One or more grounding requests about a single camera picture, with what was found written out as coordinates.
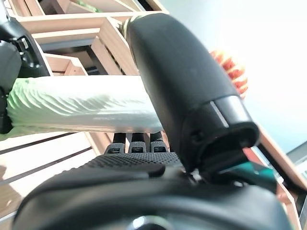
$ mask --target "black mechanical part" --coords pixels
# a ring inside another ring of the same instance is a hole
[[[215,142],[228,150],[258,142],[258,127],[231,81],[184,25],[158,13],[123,28],[147,93],[188,172],[210,157],[207,149]]]

